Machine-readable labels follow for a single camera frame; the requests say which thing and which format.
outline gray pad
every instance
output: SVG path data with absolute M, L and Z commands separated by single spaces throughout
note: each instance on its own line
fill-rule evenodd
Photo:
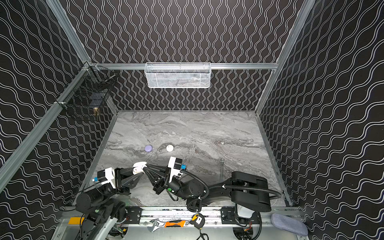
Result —
M 281 214 L 272 214 L 271 219 L 272 224 L 281 230 L 285 230 L 303 237 L 308 235 L 307 226 L 301 221 Z

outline adjustable wrench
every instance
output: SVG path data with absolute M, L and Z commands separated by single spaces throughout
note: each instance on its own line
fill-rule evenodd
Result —
M 184 227 L 189 225 L 189 221 L 185 220 L 175 220 L 169 222 L 160 222 L 158 218 L 151 220 L 153 225 L 151 227 L 147 227 L 150 232 L 154 232 L 156 229 L 161 227 Z

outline wire mesh basket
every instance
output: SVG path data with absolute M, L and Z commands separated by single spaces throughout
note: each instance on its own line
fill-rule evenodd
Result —
M 145 64 L 144 74 L 150 88 L 209 88 L 211 63 Z
M 99 120 L 100 111 L 110 96 L 116 79 L 114 71 L 92 66 L 65 101 L 59 104 L 69 117 L 77 121 Z

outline white wire basket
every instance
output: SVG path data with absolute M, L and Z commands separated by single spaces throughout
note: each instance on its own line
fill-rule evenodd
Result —
M 150 88 L 209 88 L 211 63 L 145 64 L 144 74 Z

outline black wire basket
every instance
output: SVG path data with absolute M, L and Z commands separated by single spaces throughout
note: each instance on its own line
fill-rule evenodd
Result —
M 59 104 L 76 121 L 98 121 L 116 80 L 114 71 L 92 66 Z

